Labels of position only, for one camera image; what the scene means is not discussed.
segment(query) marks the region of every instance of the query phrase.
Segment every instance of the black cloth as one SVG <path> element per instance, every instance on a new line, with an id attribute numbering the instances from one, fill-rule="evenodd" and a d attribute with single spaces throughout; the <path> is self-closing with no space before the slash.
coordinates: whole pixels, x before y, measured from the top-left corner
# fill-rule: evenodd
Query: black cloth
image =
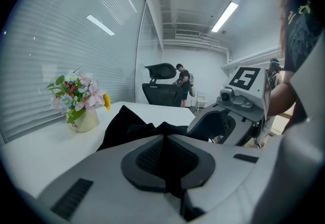
<path id="1" fill-rule="evenodd" d="M 287 16 L 285 71 L 295 73 L 300 68 L 314 48 L 321 30 L 322 24 L 317 19 L 309 1 L 300 0 L 291 5 Z M 286 129 L 306 118 L 305 109 L 297 99 L 294 113 Z"/>
<path id="2" fill-rule="evenodd" d="M 134 140 L 156 136 L 177 134 L 186 136 L 187 126 L 175 126 L 163 122 L 158 127 L 154 127 L 152 123 L 146 124 L 139 116 L 126 106 L 122 106 L 118 114 L 108 125 L 103 143 L 97 151 L 125 144 Z"/>
<path id="3" fill-rule="evenodd" d="M 183 100 L 187 99 L 187 93 L 189 91 L 189 87 L 190 87 L 190 82 L 189 82 L 189 72 L 188 70 L 183 70 L 180 74 L 179 74 L 180 78 L 184 78 L 184 77 L 188 77 L 188 80 L 186 82 L 183 83 L 182 85 L 182 90 L 183 90 Z"/>

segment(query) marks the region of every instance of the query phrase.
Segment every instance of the air vent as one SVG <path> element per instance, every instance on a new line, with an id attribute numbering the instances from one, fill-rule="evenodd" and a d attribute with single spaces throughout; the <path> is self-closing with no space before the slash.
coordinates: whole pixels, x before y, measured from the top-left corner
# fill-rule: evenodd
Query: air vent
<path id="1" fill-rule="evenodd" d="M 189 31 L 189 30 L 175 30 L 175 36 L 187 36 L 198 38 L 200 36 L 199 31 Z"/>

